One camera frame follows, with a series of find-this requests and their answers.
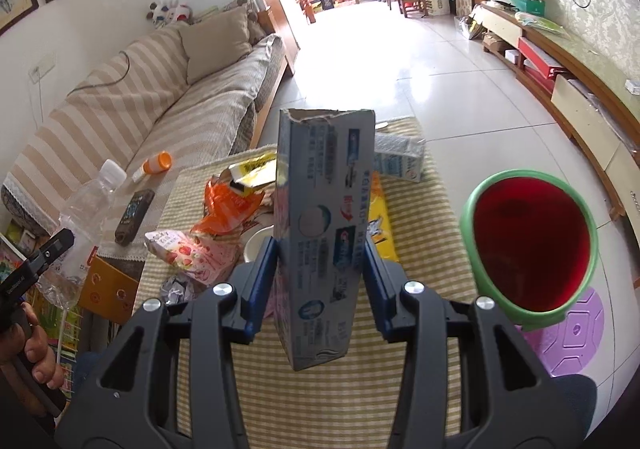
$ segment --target orange plastic bag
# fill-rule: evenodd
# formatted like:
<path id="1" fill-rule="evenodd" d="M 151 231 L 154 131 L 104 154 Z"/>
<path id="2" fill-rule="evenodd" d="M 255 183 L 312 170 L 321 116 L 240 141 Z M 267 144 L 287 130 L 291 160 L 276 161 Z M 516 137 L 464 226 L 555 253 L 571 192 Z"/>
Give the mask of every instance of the orange plastic bag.
<path id="1" fill-rule="evenodd" d="M 242 197 L 225 182 L 209 180 L 204 188 L 204 203 L 209 214 L 196 223 L 191 232 L 228 234 L 256 212 L 263 198 L 264 191 Z"/>

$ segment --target purple plastic stool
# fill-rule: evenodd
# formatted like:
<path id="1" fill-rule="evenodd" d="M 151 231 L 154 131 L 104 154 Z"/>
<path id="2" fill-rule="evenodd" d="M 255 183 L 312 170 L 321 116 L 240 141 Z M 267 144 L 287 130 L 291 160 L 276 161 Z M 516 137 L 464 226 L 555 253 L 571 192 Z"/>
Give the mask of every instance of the purple plastic stool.
<path id="1" fill-rule="evenodd" d="M 580 296 L 566 319 L 548 328 L 523 332 L 546 370 L 553 376 L 580 373 L 600 345 L 604 333 L 604 309 L 591 287 Z"/>

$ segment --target orange bottle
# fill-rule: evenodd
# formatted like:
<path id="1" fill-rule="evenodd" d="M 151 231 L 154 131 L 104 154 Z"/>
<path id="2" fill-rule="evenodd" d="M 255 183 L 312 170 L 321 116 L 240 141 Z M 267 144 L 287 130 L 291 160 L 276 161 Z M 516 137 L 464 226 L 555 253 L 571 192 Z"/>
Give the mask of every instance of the orange bottle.
<path id="1" fill-rule="evenodd" d="M 172 158 L 168 152 L 160 152 L 157 155 L 150 156 L 145 160 L 145 163 L 131 175 L 134 184 L 137 184 L 142 180 L 145 174 L 158 174 L 167 171 L 171 168 Z"/>

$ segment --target stuffed animal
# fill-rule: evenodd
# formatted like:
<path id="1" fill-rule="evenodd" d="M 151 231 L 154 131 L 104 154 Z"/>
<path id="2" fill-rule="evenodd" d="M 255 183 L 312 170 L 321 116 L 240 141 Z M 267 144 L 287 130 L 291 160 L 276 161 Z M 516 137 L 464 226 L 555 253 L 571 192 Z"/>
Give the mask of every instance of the stuffed animal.
<path id="1" fill-rule="evenodd" d="M 146 18 L 151 20 L 155 28 L 161 28 L 169 23 L 188 22 L 191 19 L 191 7 L 181 4 L 178 0 L 158 5 L 149 5 L 150 11 Z"/>

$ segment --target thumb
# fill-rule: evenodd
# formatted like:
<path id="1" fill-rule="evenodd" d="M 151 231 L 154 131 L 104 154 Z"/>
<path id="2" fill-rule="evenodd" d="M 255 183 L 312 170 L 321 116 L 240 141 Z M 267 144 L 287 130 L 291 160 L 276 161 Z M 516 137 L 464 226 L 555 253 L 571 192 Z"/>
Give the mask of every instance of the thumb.
<path id="1" fill-rule="evenodd" d="M 24 332 L 17 324 L 0 334 L 0 365 L 6 364 L 24 348 Z"/>

